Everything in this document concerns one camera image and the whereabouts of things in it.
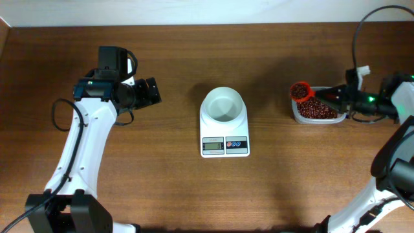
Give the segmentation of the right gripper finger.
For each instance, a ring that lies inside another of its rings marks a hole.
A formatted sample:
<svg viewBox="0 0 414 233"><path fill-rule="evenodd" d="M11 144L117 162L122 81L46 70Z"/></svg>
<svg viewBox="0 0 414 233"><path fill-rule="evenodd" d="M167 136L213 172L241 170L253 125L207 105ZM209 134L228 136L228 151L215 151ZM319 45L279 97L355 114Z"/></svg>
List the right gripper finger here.
<svg viewBox="0 0 414 233"><path fill-rule="evenodd" d="M347 85L342 84L335 87L320 89L315 92L315 97L342 97L346 88Z"/></svg>
<svg viewBox="0 0 414 233"><path fill-rule="evenodd" d="M347 97L344 94L317 94L315 97L338 113L347 112Z"/></svg>

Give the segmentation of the orange plastic measuring scoop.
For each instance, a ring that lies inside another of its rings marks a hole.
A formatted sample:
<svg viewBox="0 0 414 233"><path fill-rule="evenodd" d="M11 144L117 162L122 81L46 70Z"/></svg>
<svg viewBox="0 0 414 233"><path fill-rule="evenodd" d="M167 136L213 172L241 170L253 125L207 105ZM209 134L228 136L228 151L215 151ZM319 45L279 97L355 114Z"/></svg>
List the orange plastic measuring scoop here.
<svg viewBox="0 0 414 233"><path fill-rule="evenodd" d="M307 82L296 82L290 87L290 98L297 103L306 102L315 94Z"/></svg>

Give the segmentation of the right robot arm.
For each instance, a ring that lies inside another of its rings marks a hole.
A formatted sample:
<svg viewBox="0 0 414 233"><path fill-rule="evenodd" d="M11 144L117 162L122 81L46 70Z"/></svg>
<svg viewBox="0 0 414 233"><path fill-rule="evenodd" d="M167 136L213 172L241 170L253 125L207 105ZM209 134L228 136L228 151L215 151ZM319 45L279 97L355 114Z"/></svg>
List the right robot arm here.
<svg viewBox="0 0 414 233"><path fill-rule="evenodd" d="M316 98L340 113L380 115L400 126L375 156L367 186L313 232L367 232L395 209L413 208L413 75L395 73L377 94L359 90L356 69L345 76L345 85L316 91Z"/></svg>

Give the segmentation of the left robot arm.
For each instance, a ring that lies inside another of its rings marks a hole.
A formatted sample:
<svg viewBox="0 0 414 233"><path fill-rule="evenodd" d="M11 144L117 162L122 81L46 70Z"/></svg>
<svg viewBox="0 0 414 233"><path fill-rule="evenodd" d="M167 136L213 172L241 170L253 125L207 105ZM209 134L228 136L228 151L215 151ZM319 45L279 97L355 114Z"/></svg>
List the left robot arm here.
<svg viewBox="0 0 414 233"><path fill-rule="evenodd" d="M25 213L34 232L140 232L117 223L98 201L105 143L117 118L162 101L154 78L135 80L138 61L122 47L101 46L98 66L81 78L68 104L72 123L60 161L42 194L30 194Z"/></svg>

